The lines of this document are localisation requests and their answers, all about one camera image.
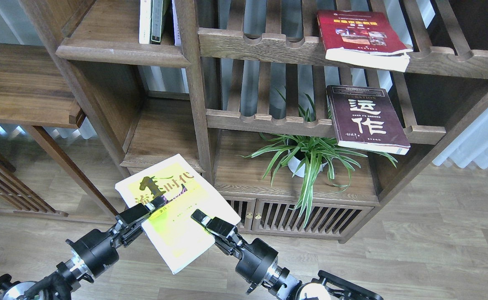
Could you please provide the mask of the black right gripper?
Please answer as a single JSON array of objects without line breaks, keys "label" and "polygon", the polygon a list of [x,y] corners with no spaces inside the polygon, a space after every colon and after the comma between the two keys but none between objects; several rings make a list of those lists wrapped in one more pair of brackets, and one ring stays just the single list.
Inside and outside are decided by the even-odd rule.
[{"label": "black right gripper", "polygon": [[210,218],[196,209],[191,218],[215,237],[216,246],[226,255],[239,259],[235,271],[245,279],[250,294],[258,285],[271,288],[279,278],[278,251],[256,238],[251,244],[243,241],[238,228],[219,217]]}]

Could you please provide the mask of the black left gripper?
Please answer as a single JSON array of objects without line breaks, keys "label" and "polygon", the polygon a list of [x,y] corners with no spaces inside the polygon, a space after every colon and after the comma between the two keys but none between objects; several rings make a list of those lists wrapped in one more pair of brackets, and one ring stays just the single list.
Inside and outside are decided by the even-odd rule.
[{"label": "black left gripper", "polygon": [[117,223],[107,232],[91,230],[78,241],[65,242],[72,248],[73,257],[66,262],[76,279],[99,277],[119,260],[115,246],[128,246],[142,233],[141,224],[167,203],[165,196],[157,196],[146,205],[139,203],[116,216]]}]

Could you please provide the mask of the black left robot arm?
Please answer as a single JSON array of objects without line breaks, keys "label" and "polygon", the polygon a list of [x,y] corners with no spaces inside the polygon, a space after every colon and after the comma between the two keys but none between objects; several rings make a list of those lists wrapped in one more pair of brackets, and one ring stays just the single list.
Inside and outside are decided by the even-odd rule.
[{"label": "black left robot arm", "polygon": [[11,275],[2,275],[0,300],[70,300],[82,280],[92,283],[118,261],[118,247],[127,247],[139,237],[143,232],[141,224],[166,203],[164,196],[139,203],[119,213],[116,224],[107,231],[93,229],[78,241],[66,240],[72,258],[57,264],[52,274],[38,282],[11,282]]}]

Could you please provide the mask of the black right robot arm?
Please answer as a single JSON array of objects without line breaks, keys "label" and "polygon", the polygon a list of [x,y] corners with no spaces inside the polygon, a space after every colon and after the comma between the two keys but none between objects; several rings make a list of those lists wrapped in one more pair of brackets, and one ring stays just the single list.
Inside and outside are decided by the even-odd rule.
[{"label": "black right robot arm", "polygon": [[320,270],[318,278],[303,283],[290,275],[287,268],[278,266],[278,251],[259,238],[248,243],[236,226],[211,218],[196,209],[192,219],[215,237],[215,244],[229,256],[239,260],[235,271],[250,284],[246,294],[259,285],[279,300],[381,300],[382,297],[352,282]]}]

